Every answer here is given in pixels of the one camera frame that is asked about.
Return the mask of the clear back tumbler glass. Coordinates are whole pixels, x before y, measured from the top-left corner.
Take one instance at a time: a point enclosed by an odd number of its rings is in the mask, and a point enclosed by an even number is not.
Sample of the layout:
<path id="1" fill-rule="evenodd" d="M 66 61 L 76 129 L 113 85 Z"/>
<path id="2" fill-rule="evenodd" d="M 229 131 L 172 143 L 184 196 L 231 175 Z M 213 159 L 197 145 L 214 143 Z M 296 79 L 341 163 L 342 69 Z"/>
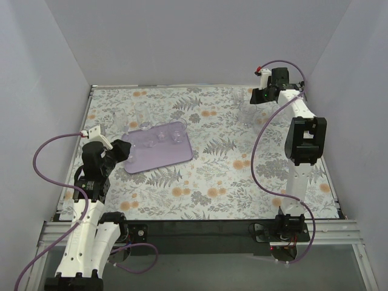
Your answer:
<path id="1" fill-rule="evenodd" d="M 245 101 L 245 88 L 236 87 L 232 90 L 232 102 L 233 105 L 239 106 L 243 101 Z"/>

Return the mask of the aluminium table frame rail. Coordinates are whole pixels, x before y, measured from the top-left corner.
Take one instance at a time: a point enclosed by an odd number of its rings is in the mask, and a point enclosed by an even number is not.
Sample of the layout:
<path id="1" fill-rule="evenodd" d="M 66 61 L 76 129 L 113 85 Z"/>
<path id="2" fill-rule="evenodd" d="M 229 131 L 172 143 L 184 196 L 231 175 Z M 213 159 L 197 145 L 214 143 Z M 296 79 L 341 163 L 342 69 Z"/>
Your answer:
<path id="1" fill-rule="evenodd" d="M 44 265 L 47 260 L 48 252 L 51 251 L 54 247 L 60 247 L 66 244 L 66 239 L 70 235 L 69 230 L 62 230 L 62 228 L 70 226 L 70 220 L 61 221 L 59 217 L 64 211 L 64 203 L 66 201 L 65 195 L 67 192 L 73 193 L 71 182 L 71 174 L 73 171 L 73 166 L 75 164 L 78 147 L 81 137 L 76 138 L 75 148 L 72 153 L 72 158 L 69 162 L 69 168 L 67 171 L 66 179 L 62 184 L 54 183 L 55 186 L 60 187 L 60 196 L 58 203 L 56 205 L 56 210 L 54 215 L 43 223 L 41 234 L 39 235 L 36 255 L 33 258 L 32 263 L 28 265 L 26 274 L 28 275 L 26 281 L 25 290 L 39 290 L 40 280 L 43 277 Z"/>

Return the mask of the clear faceted tumbler glass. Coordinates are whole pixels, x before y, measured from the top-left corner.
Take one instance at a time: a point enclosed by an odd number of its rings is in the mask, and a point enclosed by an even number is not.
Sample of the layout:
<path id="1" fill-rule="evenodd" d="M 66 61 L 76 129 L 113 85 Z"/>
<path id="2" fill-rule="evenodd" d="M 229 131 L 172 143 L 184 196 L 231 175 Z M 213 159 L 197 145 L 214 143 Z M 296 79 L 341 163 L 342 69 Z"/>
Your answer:
<path id="1" fill-rule="evenodd" d="M 172 140 L 176 143 L 183 142 L 186 136 L 187 121 L 183 118 L 171 119 L 168 131 Z"/>

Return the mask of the clear stemmed wine glass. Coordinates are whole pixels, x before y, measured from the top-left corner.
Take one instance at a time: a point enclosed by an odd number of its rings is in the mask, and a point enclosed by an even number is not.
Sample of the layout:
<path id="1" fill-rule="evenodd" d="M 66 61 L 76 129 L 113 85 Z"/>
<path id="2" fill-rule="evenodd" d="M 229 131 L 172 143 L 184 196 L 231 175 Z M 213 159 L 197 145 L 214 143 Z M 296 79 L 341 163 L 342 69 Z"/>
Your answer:
<path id="1" fill-rule="evenodd" d="M 113 111 L 113 120 L 122 133 L 121 139 L 125 142 L 131 143 L 133 147 L 136 146 L 135 140 L 129 135 L 130 122 L 124 109 L 115 109 Z"/>

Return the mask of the purple rectangular tray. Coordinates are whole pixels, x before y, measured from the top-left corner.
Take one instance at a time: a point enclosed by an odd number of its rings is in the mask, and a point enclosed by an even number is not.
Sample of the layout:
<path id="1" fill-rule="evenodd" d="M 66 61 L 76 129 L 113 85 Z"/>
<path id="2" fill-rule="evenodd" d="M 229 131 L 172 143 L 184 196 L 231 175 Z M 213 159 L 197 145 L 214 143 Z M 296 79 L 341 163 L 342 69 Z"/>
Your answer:
<path id="1" fill-rule="evenodd" d="M 141 133 L 141 130 L 129 132 L 129 135 L 136 142 L 129 158 L 124 162 L 124 170 L 129 174 L 171 166 L 190 161 L 193 158 L 193 150 L 187 132 L 184 141 L 176 143 L 172 140 L 168 131 L 167 139 L 163 142 L 158 141 L 156 146 L 152 148 L 145 147 L 142 144 Z"/>

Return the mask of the tall clear flute glass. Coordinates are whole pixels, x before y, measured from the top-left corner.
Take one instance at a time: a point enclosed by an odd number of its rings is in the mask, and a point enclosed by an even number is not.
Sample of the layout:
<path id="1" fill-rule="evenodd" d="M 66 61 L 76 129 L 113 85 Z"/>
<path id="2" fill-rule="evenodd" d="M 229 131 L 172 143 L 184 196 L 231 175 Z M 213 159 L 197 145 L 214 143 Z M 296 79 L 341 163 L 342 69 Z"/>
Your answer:
<path id="1" fill-rule="evenodd" d="M 135 104 L 135 115 L 138 122 L 138 127 L 142 131 L 141 142 L 145 147 L 152 148 L 156 146 L 158 140 L 152 127 L 151 116 L 148 106 L 145 102 Z"/>

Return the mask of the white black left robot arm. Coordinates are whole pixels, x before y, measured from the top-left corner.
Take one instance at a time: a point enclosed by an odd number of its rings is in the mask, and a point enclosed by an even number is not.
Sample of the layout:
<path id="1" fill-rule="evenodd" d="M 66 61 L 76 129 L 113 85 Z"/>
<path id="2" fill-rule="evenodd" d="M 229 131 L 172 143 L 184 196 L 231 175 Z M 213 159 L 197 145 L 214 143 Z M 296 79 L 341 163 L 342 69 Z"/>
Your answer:
<path id="1" fill-rule="evenodd" d="M 132 145 L 117 139 L 107 148 L 91 141 L 82 148 L 82 165 L 74 175 L 72 226 L 65 252 L 44 290 L 102 290 L 102 274 L 114 243 L 126 236 L 121 212 L 104 213 L 109 175 L 128 159 Z"/>

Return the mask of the clear stemmed goblet glass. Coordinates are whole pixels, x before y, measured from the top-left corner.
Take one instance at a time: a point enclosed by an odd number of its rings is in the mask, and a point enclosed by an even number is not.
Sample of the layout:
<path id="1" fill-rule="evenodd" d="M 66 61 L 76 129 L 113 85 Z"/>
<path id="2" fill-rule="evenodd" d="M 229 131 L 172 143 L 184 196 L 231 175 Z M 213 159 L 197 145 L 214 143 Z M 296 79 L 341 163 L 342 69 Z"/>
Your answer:
<path id="1" fill-rule="evenodd" d="M 266 112 L 256 113 L 253 117 L 252 128 L 253 131 L 258 134 L 263 128 L 264 124 L 268 121 L 269 114 Z"/>

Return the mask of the tall clear drinking glass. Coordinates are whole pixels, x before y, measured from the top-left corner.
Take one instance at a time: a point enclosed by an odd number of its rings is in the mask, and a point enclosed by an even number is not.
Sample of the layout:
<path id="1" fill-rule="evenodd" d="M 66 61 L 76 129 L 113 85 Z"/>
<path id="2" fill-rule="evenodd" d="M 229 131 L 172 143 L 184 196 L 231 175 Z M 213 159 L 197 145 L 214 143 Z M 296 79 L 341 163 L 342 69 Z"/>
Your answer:
<path id="1" fill-rule="evenodd" d="M 252 125 L 257 110 L 256 104 L 251 104 L 249 101 L 240 102 L 237 115 L 238 122 L 243 125 Z"/>

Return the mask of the small clear shot glass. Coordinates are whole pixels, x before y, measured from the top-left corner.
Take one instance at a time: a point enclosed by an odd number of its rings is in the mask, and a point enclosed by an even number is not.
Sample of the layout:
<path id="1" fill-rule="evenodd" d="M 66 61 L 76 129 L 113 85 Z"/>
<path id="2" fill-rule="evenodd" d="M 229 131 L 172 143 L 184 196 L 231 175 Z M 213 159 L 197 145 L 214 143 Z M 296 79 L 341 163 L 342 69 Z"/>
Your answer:
<path id="1" fill-rule="evenodd" d="M 155 127 L 154 132 L 159 142 L 165 141 L 168 137 L 168 130 L 165 126 Z"/>

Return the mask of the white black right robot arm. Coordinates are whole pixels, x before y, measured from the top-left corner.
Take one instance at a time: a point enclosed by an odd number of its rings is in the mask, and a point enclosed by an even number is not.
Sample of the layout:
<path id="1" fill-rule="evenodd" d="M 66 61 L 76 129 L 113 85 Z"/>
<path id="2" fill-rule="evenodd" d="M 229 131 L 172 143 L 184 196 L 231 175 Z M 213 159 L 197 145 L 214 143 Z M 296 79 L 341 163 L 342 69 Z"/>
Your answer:
<path id="1" fill-rule="evenodd" d="M 307 183 L 313 166 L 322 157 L 326 137 L 327 121 L 314 115 L 303 100 L 296 84 L 289 81 L 285 67 L 263 69 L 255 74 L 260 77 L 260 86 L 252 92 L 251 104 L 275 101 L 290 118 L 290 125 L 284 141 L 284 153 L 289 162 L 286 192 L 275 219 L 253 226 L 258 241 L 295 241 L 299 235 L 309 240 L 304 223 L 304 205 Z"/>

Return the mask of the floral patterned table mat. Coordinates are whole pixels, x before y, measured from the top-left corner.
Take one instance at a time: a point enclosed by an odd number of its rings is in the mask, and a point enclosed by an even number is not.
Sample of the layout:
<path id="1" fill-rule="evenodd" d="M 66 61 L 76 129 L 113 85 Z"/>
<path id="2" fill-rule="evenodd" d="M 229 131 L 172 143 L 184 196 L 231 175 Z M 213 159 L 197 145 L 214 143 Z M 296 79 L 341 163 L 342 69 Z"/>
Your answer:
<path id="1" fill-rule="evenodd" d="M 231 87 L 97 89 L 85 128 L 102 124 L 109 140 L 121 137 L 113 120 L 124 109 L 136 130 L 134 106 L 145 102 L 154 124 L 183 118 L 193 149 L 192 160 L 175 166 L 129 174 L 119 164 L 110 175 L 108 212 L 128 219 L 273 218 L 286 191 L 288 162 L 284 138 L 289 119 L 276 105 L 258 106 L 269 114 L 256 134 L 238 122 Z"/>

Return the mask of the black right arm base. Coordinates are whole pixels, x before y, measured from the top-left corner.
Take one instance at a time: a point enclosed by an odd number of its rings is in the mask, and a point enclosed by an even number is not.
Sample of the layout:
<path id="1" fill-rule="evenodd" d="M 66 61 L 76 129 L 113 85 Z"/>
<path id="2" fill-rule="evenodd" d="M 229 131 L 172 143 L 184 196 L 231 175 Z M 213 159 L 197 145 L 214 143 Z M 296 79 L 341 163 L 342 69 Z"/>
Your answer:
<path id="1" fill-rule="evenodd" d="M 287 233 L 276 230 L 270 224 L 253 222 L 249 224 L 247 230 L 257 243 L 280 243 L 282 246 L 294 248 L 298 243 L 310 242 L 310 234 L 306 228 L 301 233 Z"/>

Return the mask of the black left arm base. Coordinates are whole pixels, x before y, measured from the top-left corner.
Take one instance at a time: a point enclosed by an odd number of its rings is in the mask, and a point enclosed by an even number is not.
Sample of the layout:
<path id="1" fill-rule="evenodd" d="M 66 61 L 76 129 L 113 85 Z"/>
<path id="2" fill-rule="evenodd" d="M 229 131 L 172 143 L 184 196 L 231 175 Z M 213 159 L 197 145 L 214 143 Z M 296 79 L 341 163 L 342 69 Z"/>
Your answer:
<path id="1" fill-rule="evenodd" d="M 146 224 L 127 224 L 125 230 L 127 231 L 124 237 L 125 243 L 137 244 L 147 242 L 149 228 Z"/>

